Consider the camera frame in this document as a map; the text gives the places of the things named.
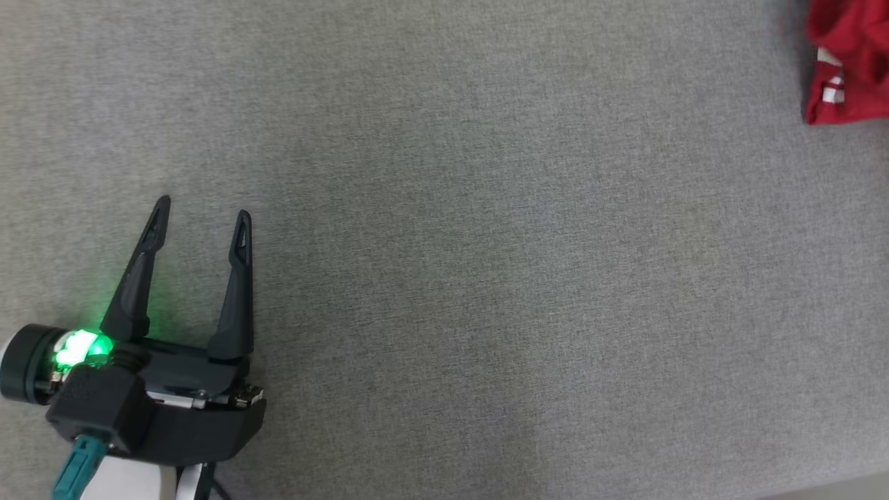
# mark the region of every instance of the green led light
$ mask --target green led light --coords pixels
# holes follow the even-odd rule
[[[59,352],[56,352],[53,361],[55,361],[56,369],[63,373],[66,373],[77,363],[83,363],[88,357],[99,364],[105,364],[113,347],[114,341],[105,335],[77,330],[65,339],[65,343]]]

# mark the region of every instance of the gray fabric surface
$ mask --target gray fabric surface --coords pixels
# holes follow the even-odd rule
[[[889,125],[803,125],[793,0],[0,3],[0,340],[153,335],[255,223],[236,499],[731,498],[889,469]],[[66,446],[0,402],[0,497]]]

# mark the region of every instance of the black cable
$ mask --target black cable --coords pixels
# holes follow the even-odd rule
[[[222,500],[231,500],[231,495],[228,494],[228,491],[222,487],[219,481],[216,478],[212,479],[212,483],[210,483],[210,488],[216,491],[216,495],[219,495]]]

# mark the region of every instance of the red cloth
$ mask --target red cloth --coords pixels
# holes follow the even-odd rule
[[[806,34],[820,47],[806,121],[889,117],[889,0],[813,0]]]

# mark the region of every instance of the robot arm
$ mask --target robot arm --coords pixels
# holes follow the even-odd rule
[[[158,498],[169,494],[163,485],[171,477],[177,485],[196,478],[190,498],[203,498],[215,464],[234,456],[262,426],[263,391],[246,381],[253,349],[250,215],[237,217],[225,302],[206,349],[146,337],[155,254],[169,215],[170,198],[158,199],[98,331],[28,325],[0,358],[0,394],[49,405],[47,421],[74,443],[53,498],[107,489],[98,488],[106,474],[96,472],[106,462],[129,471],[110,478],[155,478]],[[87,487],[93,474],[99,484]]]

